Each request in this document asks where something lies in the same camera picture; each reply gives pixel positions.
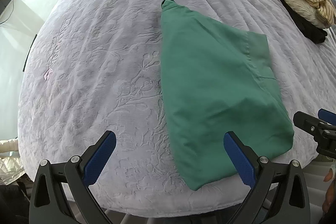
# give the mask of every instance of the silver bolt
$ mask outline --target silver bolt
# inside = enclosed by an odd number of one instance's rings
[[[300,163],[297,161],[297,160],[293,160],[292,161],[292,164],[296,167],[299,167],[300,166]]]
[[[75,163],[75,162],[78,162],[79,161],[79,157],[78,156],[73,156],[71,158],[71,162]]]
[[[260,162],[266,164],[266,163],[268,163],[268,158],[262,156],[262,157],[260,157]]]
[[[40,162],[40,165],[41,165],[41,166],[45,166],[45,165],[47,165],[47,163],[48,163],[47,160],[42,160],[42,161]]]

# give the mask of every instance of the blue rubber pad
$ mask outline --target blue rubber pad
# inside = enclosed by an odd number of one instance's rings
[[[116,144],[116,135],[110,132],[84,168],[83,183],[86,187],[96,183]]]
[[[241,180],[245,185],[253,188],[256,183],[256,176],[253,165],[229,133],[224,135],[223,142],[225,151],[235,166]]]
[[[336,114],[321,108],[318,112],[319,119],[336,126]]]

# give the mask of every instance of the finger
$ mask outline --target finger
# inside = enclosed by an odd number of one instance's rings
[[[329,188],[328,188],[328,190],[325,194],[325,201],[327,202],[328,205],[330,205],[330,203],[333,202],[333,200],[334,200],[334,187],[335,187],[335,181],[333,181],[330,184],[330,186],[329,186]]]
[[[324,177],[324,182],[329,181],[333,178],[333,171],[331,169],[329,169],[329,172],[327,173],[327,175]]]
[[[322,210],[324,213],[327,213],[329,211],[330,208],[330,204],[327,204],[327,202],[325,201],[322,205]]]

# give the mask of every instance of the bed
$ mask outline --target bed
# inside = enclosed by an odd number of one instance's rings
[[[90,187],[103,208],[143,217],[199,214],[241,203],[238,175],[190,190],[169,149],[160,88],[162,0],[59,0],[29,55],[18,117],[19,151],[29,177],[39,162],[81,155],[105,130],[117,147]],[[279,0],[175,0],[242,30],[267,35],[272,70],[292,119],[336,111],[336,36],[315,45]],[[306,166],[311,136],[295,128],[293,148],[275,159]],[[71,193],[65,189],[71,200]]]

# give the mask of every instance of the folded green shirt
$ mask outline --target folded green shirt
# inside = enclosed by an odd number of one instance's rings
[[[170,147],[192,190],[236,173],[223,147],[234,131],[273,159],[293,145],[293,126],[270,68],[267,37],[162,2],[161,87]]]

